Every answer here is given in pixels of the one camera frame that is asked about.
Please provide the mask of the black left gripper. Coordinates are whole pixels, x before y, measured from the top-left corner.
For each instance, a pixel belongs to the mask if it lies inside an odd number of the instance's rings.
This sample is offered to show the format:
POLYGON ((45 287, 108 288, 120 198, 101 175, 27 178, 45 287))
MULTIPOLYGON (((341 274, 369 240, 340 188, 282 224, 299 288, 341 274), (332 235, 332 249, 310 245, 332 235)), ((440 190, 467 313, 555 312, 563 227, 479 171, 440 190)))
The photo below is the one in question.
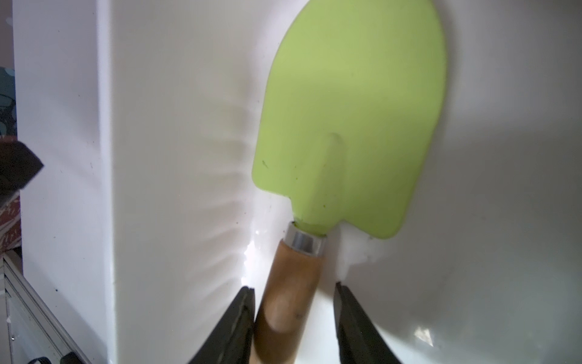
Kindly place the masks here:
POLYGON ((25 188, 44 164, 24 143, 1 140, 1 207, 25 188))

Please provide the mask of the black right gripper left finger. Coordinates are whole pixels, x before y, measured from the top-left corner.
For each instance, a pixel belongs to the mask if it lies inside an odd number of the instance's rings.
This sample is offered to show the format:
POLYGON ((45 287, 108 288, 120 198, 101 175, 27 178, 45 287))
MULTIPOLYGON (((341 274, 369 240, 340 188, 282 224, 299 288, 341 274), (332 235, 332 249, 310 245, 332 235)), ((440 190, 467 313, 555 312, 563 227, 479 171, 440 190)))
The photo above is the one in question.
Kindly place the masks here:
POLYGON ((244 286, 189 364, 247 364, 256 312, 255 290, 244 286))

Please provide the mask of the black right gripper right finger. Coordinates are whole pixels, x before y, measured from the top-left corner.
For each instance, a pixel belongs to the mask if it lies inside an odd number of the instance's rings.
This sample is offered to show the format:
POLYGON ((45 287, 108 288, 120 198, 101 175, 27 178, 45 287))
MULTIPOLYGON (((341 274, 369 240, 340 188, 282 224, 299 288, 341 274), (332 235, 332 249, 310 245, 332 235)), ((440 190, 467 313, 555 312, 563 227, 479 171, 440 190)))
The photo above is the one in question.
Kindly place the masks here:
POLYGON ((401 364, 352 291, 340 281, 334 289, 333 311, 342 364, 401 364))

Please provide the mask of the white storage tray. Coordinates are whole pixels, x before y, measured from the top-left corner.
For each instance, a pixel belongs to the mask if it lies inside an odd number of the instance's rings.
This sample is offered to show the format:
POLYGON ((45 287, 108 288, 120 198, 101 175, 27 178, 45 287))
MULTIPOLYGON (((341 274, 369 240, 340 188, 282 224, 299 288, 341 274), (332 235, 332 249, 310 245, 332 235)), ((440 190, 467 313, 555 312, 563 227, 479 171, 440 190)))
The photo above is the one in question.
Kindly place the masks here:
MULTIPOLYGON (((250 173, 303 1, 16 1, 24 274, 94 363, 185 363, 289 201, 250 173)), ((581 361, 581 3, 437 1, 448 87, 395 238, 341 224, 297 360, 337 363, 347 285, 404 363, 581 361)))

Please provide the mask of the green shovel wooden handle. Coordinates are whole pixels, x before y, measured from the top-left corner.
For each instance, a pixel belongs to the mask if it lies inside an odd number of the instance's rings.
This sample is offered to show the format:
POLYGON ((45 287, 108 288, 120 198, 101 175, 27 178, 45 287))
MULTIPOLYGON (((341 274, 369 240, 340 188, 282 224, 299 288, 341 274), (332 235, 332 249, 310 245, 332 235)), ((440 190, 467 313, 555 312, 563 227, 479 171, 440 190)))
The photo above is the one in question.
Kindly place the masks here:
POLYGON ((298 13, 268 75, 252 169, 293 214, 256 319, 260 362, 295 361, 334 227, 397 234, 446 88, 431 1, 310 1, 298 13))

